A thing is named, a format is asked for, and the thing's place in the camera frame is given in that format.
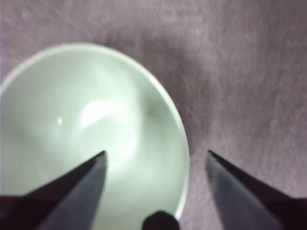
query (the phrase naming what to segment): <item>gray cloth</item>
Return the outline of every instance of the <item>gray cloth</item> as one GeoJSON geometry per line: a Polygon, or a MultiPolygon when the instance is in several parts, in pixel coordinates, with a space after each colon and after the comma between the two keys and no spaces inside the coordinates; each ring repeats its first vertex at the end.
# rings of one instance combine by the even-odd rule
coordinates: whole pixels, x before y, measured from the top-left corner
{"type": "Polygon", "coordinates": [[[113,47],[165,86],[190,147],[183,230],[220,230],[204,170],[213,149],[307,196],[307,1],[3,0],[2,78],[67,42],[113,47]]]}

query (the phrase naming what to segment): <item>pale green bowl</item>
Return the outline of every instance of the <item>pale green bowl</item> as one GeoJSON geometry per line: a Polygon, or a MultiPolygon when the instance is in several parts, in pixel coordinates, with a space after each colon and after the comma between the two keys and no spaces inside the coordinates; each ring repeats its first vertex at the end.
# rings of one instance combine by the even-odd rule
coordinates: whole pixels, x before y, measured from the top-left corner
{"type": "Polygon", "coordinates": [[[5,79],[2,195],[25,194],[101,150],[109,165],[93,229],[141,229],[158,210],[180,217],[187,137],[171,98],[143,66],[110,48],[72,44],[40,52],[5,79]]]}

